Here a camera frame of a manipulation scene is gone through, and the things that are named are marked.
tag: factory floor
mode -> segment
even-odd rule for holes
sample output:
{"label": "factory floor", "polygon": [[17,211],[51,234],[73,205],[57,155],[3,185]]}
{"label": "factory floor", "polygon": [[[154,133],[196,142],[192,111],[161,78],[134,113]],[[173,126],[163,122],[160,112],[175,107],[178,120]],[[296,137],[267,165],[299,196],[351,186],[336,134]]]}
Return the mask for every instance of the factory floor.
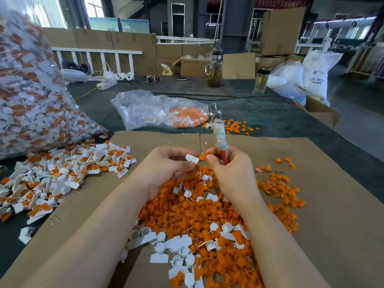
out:
{"label": "factory floor", "polygon": [[334,130],[384,161],[384,81],[369,83],[344,71],[337,65],[328,75],[327,98],[341,113]]}

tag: red banner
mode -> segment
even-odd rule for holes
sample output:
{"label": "red banner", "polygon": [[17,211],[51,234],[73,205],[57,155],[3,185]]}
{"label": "red banner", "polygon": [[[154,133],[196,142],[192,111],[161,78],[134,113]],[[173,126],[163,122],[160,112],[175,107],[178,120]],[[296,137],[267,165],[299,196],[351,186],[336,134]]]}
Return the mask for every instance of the red banner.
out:
{"label": "red banner", "polygon": [[[209,5],[220,5],[221,0],[208,0]],[[258,9],[287,9],[306,7],[309,0],[255,0],[255,8]]]}

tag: sunglasses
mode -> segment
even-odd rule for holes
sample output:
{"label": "sunglasses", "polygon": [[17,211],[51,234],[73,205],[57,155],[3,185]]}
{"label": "sunglasses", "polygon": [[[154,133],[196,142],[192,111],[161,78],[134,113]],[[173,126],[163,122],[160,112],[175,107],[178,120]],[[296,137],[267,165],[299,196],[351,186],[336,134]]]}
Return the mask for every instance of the sunglasses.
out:
{"label": "sunglasses", "polygon": [[148,83],[153,83],[153,81],[156,80],[157,82],[160,82],[160,75],[148,75],[147,76],[147,82]]}

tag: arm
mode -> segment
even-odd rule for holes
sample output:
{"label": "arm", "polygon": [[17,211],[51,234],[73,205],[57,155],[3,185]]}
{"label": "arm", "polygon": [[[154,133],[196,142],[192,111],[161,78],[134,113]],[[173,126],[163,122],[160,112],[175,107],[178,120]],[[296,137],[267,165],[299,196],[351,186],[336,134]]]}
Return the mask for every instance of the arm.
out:
{"label": "arm", "polygon": [[176,147],[154,149],[22,287],[107,287],[146,200],[175,173],[195,168],[177,160],[186,154],[198,155]]}
{"label": "arm", "polygon": [[[208,152],[218,155],[215,148]],[[231,162],[227,166],[215,155],[207,155],[207,162],[214,169],[223,194],[236,206],[247,225],[265,287],[329,287],[263,202],[248,155],[231,146],[228,152]]]}

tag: staircase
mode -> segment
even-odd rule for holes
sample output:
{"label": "staircase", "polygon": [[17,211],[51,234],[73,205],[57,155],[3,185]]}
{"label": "staircase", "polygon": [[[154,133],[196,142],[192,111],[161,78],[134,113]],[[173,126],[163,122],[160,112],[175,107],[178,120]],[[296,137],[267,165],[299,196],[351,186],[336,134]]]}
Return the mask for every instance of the staircase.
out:
{"label": "staircase", "polygon": [[117,17],[120,19],[134,19],[133,15],[143,8],[144,1],[130,0],[128,4],[119,9]]}

